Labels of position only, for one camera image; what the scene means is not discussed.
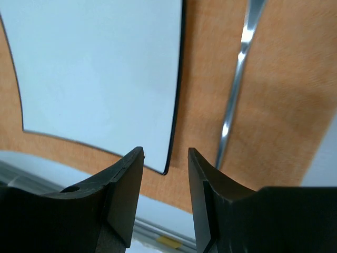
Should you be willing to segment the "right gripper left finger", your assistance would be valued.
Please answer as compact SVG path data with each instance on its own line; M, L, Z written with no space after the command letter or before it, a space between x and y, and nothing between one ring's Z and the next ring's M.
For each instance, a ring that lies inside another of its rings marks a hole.
M1 184L1 252L124 252L130 247L143 175L136 147L62 191Z

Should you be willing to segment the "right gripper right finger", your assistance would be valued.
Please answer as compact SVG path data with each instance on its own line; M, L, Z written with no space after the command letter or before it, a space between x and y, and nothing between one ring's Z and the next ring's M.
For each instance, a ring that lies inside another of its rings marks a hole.
M336 252L335 187L253 191L188 151L198 252Z

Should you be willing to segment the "silver table knife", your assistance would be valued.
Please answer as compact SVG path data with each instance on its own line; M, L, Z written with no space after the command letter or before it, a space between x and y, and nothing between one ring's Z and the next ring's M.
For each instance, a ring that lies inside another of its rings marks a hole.
M244 25L241 36L240 51L237 55L237 62L228 101L225 108L225 115L219 147L215 159L215 168L220 170L227 150L230 138L232 123L235 116L236 106L239 100L239 92L241 88L242 77L245 69L246 59L259 24L261 15L265 9L266 1L250 0L247 2L247 9L244 17Z

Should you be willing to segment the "square white plate black rim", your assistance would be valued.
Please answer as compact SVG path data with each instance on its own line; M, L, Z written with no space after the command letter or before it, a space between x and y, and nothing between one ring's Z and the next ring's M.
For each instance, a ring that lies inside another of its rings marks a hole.
M185 1L1 1L25 131L125 155L166 174Z

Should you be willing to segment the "aluminium table frame rail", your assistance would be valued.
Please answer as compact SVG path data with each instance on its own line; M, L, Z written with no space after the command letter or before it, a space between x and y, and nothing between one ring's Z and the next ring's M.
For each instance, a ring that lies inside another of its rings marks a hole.
M22 169L1 162L1 182L31 193L61 191L90 175L62 164L39 162ZM159 247L164 252L196 252L192 215L141 195L133 237L138 244Z

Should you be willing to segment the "orange cloth napkin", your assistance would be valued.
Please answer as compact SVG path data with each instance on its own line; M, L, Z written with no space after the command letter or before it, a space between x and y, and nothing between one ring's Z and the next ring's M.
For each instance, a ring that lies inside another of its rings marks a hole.
M187 151L215 161L247 1L185 1L181 84L166 174L146 166L141 194L191 210ZM241 84L222 171L257 190L297 186L336 113L336 1L267 1ZM1 20L1 149L90 174L122 155L23 128Z

